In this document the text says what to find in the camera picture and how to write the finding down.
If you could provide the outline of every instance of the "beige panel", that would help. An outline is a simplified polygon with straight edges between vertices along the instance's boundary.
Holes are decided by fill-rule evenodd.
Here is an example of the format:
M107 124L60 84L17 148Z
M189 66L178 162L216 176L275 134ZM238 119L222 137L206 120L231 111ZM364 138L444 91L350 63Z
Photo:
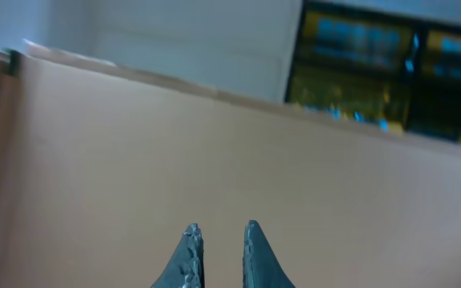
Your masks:
M149 286L190 222L239 287L252 218L298 287L461 287L461 147L25 64L0 287Z

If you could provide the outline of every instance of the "white board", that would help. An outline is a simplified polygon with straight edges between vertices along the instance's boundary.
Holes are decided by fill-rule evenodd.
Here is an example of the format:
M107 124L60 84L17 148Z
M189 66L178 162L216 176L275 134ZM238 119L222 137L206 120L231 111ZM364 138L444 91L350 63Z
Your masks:
M191 222L206 286L239 287L249 219L298 287L461 287L461 147L33 58L22 77L0 287L149 286Z

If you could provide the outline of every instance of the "dark green object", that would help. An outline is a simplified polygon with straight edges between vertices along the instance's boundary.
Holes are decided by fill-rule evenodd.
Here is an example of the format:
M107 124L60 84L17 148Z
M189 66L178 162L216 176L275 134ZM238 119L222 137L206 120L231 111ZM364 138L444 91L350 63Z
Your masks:
M243 288L291 287L295 286L282 270L261 226L250 220L245 229Z
M190 224L152 288L204 288L204 241L196 223Z

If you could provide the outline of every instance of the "gray gripper finger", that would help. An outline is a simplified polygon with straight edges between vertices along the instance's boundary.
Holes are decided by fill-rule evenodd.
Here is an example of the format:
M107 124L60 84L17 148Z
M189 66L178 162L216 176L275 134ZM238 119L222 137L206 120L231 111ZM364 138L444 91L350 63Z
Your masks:
M243 288L294 288L275 257L257 221L245 229Z
M202 232L190 224L152 288L204 288L203 254Z

